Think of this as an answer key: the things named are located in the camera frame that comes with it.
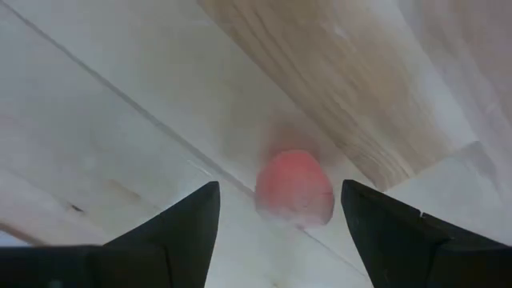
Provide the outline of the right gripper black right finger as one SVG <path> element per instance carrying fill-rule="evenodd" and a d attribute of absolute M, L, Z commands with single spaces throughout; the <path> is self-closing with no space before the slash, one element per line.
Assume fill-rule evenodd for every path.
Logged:
<path fill-rule="evenodd" d="M 355 180 L 343 182 L 341 205 L 374 288 L 512 288 L 512 246 Z"/>

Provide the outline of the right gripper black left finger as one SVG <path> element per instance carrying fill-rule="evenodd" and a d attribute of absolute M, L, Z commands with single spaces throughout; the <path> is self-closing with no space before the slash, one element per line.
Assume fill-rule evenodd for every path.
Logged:
<path fill-rule="evenodd" d="M 220 187 L 208 182 L 102 245 L 0 248 L 0 288 L 204 288 Z"/>

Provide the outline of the small pink toy peach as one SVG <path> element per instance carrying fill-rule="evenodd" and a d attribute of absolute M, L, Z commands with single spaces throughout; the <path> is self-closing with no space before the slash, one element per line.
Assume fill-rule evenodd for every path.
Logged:
<path fill-rule="evenodd" d="M 257 210 L 301 228 L 324 226 L 333 217 L 334 188 L 304 150 L 288 150 L 269 160 L 254 192 Z"/>

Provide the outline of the white perforated plastic basket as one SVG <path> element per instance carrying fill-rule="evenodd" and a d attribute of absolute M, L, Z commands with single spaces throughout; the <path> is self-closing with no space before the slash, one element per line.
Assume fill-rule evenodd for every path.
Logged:
<path fill-rule="evenodd" d="M 373 288 L 340 207 L 255 209 L 288 150 L 512 246 L 512 0 L 0 0 L 0 229 L 102 243 L 217 181 L 207 288 Z"/>

